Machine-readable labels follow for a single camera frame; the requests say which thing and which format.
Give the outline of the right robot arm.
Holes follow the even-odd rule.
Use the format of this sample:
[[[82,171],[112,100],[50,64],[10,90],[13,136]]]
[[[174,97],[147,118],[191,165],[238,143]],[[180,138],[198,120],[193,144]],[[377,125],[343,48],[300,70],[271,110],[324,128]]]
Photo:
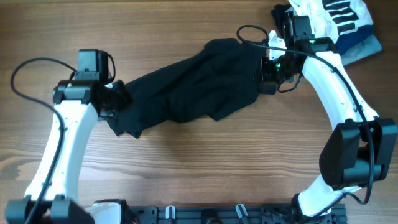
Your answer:
[[[397,125],[363,100],[333,41],[316,37],[308,16],[288,16],[283,36],[270,33],[263,46],[269,54],[261,60],[260,82],[278,92],[285,82],[306,79],[330,119],[333,132],[320,154],[320,175],[294,199],[298,221],[322,217],[344,197],[371,191],[386,178]]]

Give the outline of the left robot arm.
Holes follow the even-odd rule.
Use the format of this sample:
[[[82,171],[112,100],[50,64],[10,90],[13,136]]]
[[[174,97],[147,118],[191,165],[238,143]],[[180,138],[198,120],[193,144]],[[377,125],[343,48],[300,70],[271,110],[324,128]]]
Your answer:
[[[54,113],[52,128],[38,171],[24,198],[7,203],[8,223],[130,223],[134,215],[125,200],[100,200],[88,208],[78,203],[78,183],[89,136],[99,120],[131,102],[122,81],[109,69],[112,56],[81,49],[78,68],[53,89],[53,105],[27,96]]]

